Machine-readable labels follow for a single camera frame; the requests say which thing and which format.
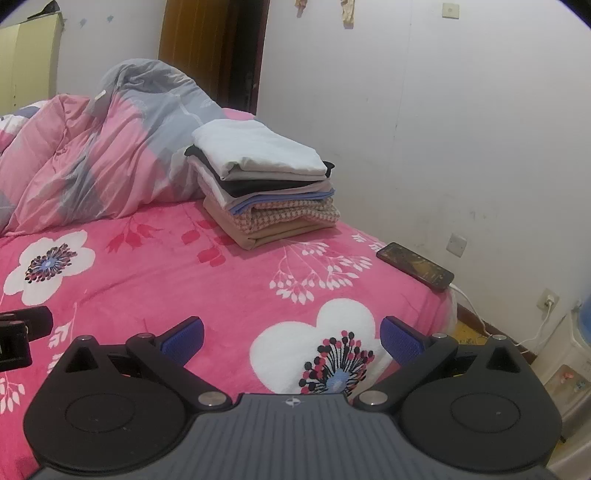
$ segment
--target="phone screen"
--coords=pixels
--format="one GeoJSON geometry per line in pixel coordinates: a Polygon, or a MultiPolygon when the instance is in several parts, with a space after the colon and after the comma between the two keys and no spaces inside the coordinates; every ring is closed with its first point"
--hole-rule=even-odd
{"type": "Polygon", "coordinates": [[[453,273],[427,260],[412,250],[391,243],[382,248],[376,256],[404,273],[422,281],[437,290],[444,290],[453,281],[453,273]]]}

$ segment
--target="pink bedspread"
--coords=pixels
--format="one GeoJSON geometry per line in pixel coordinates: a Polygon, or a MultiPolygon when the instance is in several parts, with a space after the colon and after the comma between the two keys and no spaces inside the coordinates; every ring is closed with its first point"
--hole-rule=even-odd
{"type": "Polygon", "coordinates": [[[376,338],[384,316],[423,333],[444,329],[450,316],[445,294],[375,258],[381,246],[340,223],[246,252],[200,201],[1,238],[0,312],[45,304],[54,334],[31,344],[31,367],[0,374],[0,477],[22,478],[36,468],[22,433],[24,412],[81,334],[121,343],[197,315],[205,343],[187,367],[234,398],[367,388],[391,362],[376,338]],[[329,339],[351,332],[367,363],[310,378],[304,364],[313,363],[318,346],[339,349],[340,341],[329,339]]]}

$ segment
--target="baseboard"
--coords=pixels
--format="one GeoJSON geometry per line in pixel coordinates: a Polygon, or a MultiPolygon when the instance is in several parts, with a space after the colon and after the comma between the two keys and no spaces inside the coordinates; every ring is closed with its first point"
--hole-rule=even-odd
{"type": "MultiPolygon", "coordinates": [[[[482,328],[482,324],[480,323],[480,320],[478,319],[478,317],[471,312],[470,310],[468,310],[467,308],[464,308],[462,305],[457,306],[457,319],[464,323],[465,325],[467,325],[468,327],[470,327],[472,330],[477,331],[478,333],[480,333],[481,335],[484,335],[484,330],[482,328]]],[[[486,330],[493,334],[499,334],[499,335],[505,335],[508,337],[508,335],[504,332],[501,332],[498,328],[492,326],[490,323],[486,323],[486,330]]],[[[534,360],[536,359],[537,355],[535,353],[532,353],[530,351],[525,351],[527,350],[526,348],[523,348],[521,346],[518,347],[519,351],[521,351],[521,355],[523,355],[523,358],[525,358],[525,360],[531,365],[534,360]]]]}

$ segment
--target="doorway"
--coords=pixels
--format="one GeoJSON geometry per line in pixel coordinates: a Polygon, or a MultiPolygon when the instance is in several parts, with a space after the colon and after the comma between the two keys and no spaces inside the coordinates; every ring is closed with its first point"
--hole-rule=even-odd
{"type": "Polygon", "coordinates": [[[256,114],[269,0],[168,0],[162,61],[220,106],[256,114]]]}

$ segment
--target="blue folded garment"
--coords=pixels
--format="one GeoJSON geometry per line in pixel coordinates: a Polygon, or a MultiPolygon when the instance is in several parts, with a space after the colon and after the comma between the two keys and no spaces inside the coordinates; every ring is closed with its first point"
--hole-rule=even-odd
{"type": "Polygon", "coordinates": [[[328,192],[294,193],[291,195],[255,195],[232,207],[230,209],[230,213],[233,215],[239,215],[253,203],[283,202],[284,200],[323,200],[325,198],[332,197],[334,194],[335,189],[330,189],[328,192]]]}

